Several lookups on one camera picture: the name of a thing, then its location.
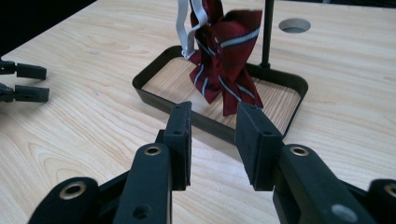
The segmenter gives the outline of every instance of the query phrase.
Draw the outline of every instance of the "white stripe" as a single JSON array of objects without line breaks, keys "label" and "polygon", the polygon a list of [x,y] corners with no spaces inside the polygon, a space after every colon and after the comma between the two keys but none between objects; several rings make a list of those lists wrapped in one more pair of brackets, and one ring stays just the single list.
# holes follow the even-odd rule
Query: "white stripe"
[{"label": "white stripe", "polygon": [[206,90],[206,85],[207,85],[207,80],[209,77],[205,78],[204,85],[202,86],[202,95],[205,97],[205,90]]},{"label": "white stripe", "polygon": [[226,86],[226,85],[224,84],[224,82],[222,81],[221,77],[219,77],[219,81],[220,81],[221,85],[224,87],[224,89],[225,89],[226,91],[228,91],[233,97],[235,97],[236,100],[238,100],[239,102],[242,101],[241,98],[235,94],[235,92],[233,92],[232,90],[230,90],[230,88],[228,88],[228,86]]},{"label": "white stripe", "polygon": [[197,81],[198,81],[198,78],[199,78],[199,76],[202,74],[203,71],[204,71],[204,65],[202,64],[202,65],[201,65],[201,69],[199,70],[197,76],[196,76],[195,79],[194,79],[194,86],[196,86]]},{"label": "white stripe", "polygon": [[245,87],[243,87],[243,86],[241,86],[241,85],[238,85],[238,84],[236,84],[236,87],[237,87],[240,91],[246,93],[247,95],[249,95],[251,98],[254,99],[254,95],[253,95],[253,93],[251,93],[251,91],[249,91],[249,90],[246,89]]},{"label": "white stripe", "polygon": [[206,46],[203,45],[203,44],[201,43],[201,41],[199,41],[199,39],[196,39],[196,40],[197,40],[198,46],[200,46],[200,47],[206,52],[206,54],[210,55],[209,49],[207,49]]},{"label": "white stripe", "polygon": [[216,52],[213,51],[213,49],[211,49],[211,48],[207,48],[207,49],[210,51],[210,53],[211,53],[213,56],[216,56]]},{"label": "white stripe", "polygon": [[239,37],[234,38],[234,39],[226,40],[226,41],[222,42],[220,44],[220,46],[222,48],[226,48],[226,47],[229,47],[231,45],[237,45],[237,44],[245,43],[245,42],[247,42],[247,41],[249,41],[251,39],[257,38],[257,36],[259,36],[259,32],[260,32],[260,27],[257,28],[256,30],[254,30],[253,32],[248,33],[247,35],[242,35],[242,36],[239,36]]}]

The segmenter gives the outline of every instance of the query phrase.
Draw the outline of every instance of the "black plastic tray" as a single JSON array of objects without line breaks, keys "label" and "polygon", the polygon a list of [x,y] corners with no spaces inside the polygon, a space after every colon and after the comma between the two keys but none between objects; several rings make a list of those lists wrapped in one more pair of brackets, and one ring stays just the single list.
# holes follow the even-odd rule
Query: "black plastic tray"
[{"label": "black plastic tray", "polygon": [[[172,59],[177,57],[182,57],[181,46],[173,46],[166,49],[157,59],[155,59],[151,64],[149,64],[142,72],[140,72],[133,80],[133,86],[135,87],[137,93],[143,102],[148,105],[152,105],[161,111],[170,113],[172,107],[176,104],[161,96],[155,95],[151,92],[144,91],[142,88],[148,83],[164,66],[166,66]],[[300,95],[300,101],[298,102],[291,119],[289,121],[288,127],[283,136],[289,130],[291,122],[297,112],[301,101],[304,99],[306,92],[308,91],[308,84],[306,81],[298,76],[279,72],[272,69],[261,68],[258,65],[247,64],[247,70],[250,75],[261,80],[272,82],[281,86],[285,86],[295,90]],[[229,143],[234,144],[234,133],[235,129],[226,126],[216,120],[210,119],[202,114],[192,111],[191,113],[191,123],[193,126],[211,133],[216,137],[223,139]]]}]

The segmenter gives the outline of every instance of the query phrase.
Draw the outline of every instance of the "wooden table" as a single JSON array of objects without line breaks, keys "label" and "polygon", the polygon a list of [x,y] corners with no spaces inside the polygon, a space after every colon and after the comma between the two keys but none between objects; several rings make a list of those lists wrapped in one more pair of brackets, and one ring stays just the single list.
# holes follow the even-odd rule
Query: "wooden table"
[{"label": "wooden table", "polygon": [[[261,8],[262,1],[223,1]],[[0,106],[0,223],[25,223],[58,183],[99,184],[131,166],[168,115],[144,104],[131,82],[178,45],[177,2],[103,0],[3,57],[48,69],[46,104]],[[303,18],[311,29],[277,25]],[[285,143],[313,148],[340,178],[367,189],[396,178],[396,11],[277,1],[270,63],[309,84]],[[249,61],[259,63],[259,41]],[[174,223],[278,223],[271,192],[255,192],[236,148],[193,128],[191,186],[175,192]]]}]

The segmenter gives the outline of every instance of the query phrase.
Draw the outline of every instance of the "red fabric with white stripes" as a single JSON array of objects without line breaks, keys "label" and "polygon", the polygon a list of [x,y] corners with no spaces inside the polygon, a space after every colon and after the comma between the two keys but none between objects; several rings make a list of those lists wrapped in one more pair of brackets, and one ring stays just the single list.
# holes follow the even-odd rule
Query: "red fabric with white stripes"
[{"label": "red fabric with white stripes", "polygon": [[[204,0],[208,24],[195,32],[198,51],[190,57],[197,64],[191,81],[212,103],[221,93],[223,115],[235,114],[238,102],[262,107],[262,100],[245,67],[260,31],[262,12],[235,10],[223,16],[219,0]],[[198,23],[191,13],[192,26]]]}]

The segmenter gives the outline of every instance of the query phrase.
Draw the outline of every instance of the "metal rod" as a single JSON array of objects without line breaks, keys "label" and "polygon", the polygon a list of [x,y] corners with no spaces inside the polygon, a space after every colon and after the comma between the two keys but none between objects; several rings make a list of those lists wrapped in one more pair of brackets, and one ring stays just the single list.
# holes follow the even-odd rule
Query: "metal rod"
[{"label": "metal rod", "polygon": [[264,28],[262,39],[262,68],[270,68],[271,30],[274,16],[274,0],[266,0],[264,7]]}]

